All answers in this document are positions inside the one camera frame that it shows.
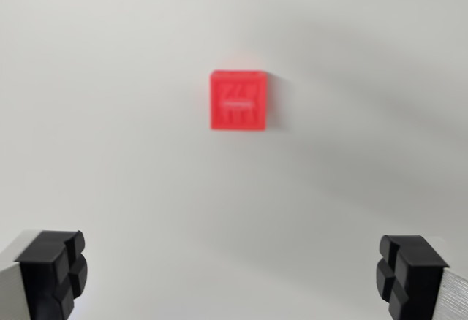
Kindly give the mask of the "gripper left finger with black rubber tip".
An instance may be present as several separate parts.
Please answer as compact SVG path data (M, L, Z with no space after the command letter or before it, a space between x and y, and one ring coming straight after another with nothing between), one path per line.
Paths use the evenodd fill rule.
M86 287L81 231L26 230L1 251L1 318L70 317Z

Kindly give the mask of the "gripper right finger with black rubber tip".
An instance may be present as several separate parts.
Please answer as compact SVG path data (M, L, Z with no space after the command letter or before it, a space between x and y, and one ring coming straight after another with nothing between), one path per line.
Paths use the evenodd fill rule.
M467 318L467 279L420 235L384 235L376 268L380 297L395 320Z

